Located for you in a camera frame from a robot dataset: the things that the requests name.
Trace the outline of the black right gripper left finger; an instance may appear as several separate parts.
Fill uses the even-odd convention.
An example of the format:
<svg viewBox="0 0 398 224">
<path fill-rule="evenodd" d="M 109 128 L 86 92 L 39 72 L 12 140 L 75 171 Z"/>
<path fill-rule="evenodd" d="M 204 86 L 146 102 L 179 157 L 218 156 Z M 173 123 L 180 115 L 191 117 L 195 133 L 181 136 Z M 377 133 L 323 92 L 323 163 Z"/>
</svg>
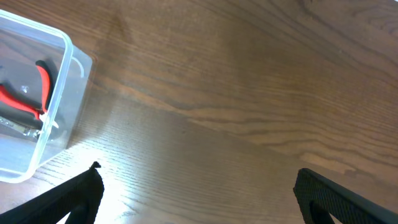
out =
<svg viewBox="0 0 398 224">
<path fill-rule="evenodd" d="M 103 198 L 103 180 L 94 162 L 63 184 L 1 214 L 1 223 L 94 223 Z"/>
</svg>

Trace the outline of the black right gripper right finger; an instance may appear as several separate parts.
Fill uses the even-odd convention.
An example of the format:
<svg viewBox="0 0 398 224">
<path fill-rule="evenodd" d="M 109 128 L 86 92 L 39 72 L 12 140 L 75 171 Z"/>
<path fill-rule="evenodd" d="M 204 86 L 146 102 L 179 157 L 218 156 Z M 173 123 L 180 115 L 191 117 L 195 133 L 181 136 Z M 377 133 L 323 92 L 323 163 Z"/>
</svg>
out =
<svg viewBox="0 0 398 224">
<path fill-rule="evenodd" d="M 298 171 L 293 188 L 306 224 L 396 224 L 397 214 L 308 169 Z"/>
</svg>

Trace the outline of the red handled pliers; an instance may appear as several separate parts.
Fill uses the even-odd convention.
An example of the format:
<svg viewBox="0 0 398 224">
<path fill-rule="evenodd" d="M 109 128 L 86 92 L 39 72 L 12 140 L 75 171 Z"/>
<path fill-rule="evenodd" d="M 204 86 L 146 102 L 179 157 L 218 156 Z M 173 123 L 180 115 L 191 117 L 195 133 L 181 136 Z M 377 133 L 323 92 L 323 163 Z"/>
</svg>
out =
<svg viewBox="0 0 398 224">
<path fill-rule="evenodd" d="M 49 117 L 55 83 L 53 70 L 45 60 L 24 65 L 1 60 L 1 108 L 15 122 L 32 129 L 42 129 Z"/>
</svg>

